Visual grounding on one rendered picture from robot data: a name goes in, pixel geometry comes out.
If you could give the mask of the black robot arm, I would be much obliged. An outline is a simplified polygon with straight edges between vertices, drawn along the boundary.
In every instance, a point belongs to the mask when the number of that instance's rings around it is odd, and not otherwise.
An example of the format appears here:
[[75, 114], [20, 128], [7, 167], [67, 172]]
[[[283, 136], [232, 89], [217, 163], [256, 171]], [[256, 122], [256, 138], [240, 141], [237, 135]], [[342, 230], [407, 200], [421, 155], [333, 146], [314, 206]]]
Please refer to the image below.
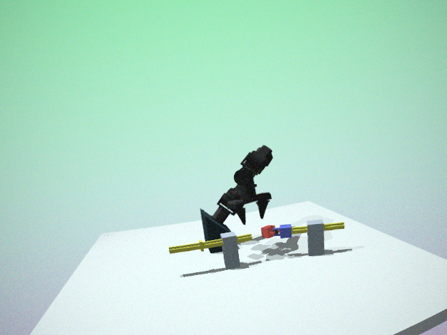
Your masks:
[[[234, 174], [234, 180], [237, 186], [235, 188], [230, 188], [227, 193], [224, 193], [221, 196], [221, 199], [217, 203], [219, 208], [217, 208], [215, 213], [210, 217], [220, 225], [224, 226], [224, 221], [227, 219], [229, 214], [232, 214], [233, 216], [236, 214], [235, 211], [230, 209], [233, 211], [231, 212], [226, 208], [228, 202], [240, 200], [242, 197], [241, 190], [238, 190], [238, 187], [254, 182], [254, 177], [261, 174], [261, 172], [265, 169], [265, 166], [267, 167], [272, 159], [272, 150], [265, 145], [262, 145], [262, 147], [259, 147], [256, 151], [254, 150], [249, 152], [240, 163], [242, 168]], [[220, 203], [226, 208], [221, 206]]]

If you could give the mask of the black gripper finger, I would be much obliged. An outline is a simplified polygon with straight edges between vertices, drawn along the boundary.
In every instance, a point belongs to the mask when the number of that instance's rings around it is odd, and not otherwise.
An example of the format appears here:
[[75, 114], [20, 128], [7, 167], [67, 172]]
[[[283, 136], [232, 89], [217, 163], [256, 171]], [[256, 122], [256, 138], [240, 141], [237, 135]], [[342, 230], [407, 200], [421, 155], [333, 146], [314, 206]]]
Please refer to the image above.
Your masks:
[[269, 200], [266, 200], [264, 202], [255, 202], [258, 205], [258, 210], [259, 210], [259, 214], [260, 214], [260, 218], [264, 218], [265, 215], [265, 210], [267, 208]]
[[241, 209], [231, 209], [237, 213], [237, 215], [240, 217], [240, 220], [242, 221], [243, 225], [246, 224], [246, 207], [243, 207]]

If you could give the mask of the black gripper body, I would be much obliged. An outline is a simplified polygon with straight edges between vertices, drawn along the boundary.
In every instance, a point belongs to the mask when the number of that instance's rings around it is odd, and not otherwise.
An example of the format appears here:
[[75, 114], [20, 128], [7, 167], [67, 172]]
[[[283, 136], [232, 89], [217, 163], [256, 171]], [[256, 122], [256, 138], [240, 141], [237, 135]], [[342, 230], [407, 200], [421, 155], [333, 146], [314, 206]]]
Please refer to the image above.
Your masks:
[[264, 202], [266, 200], [272, 199], [270, 193], [259, 193], [256, 194], [257, 184], [254, 182], [245, 184], [243, 186], [238, 187], [238, 190], [241, 190], [242, 197], [240, 200], [233, 200], [228, 202], [228, 209], [241, 209], [245, 204], [249, 204], [250, 202]]

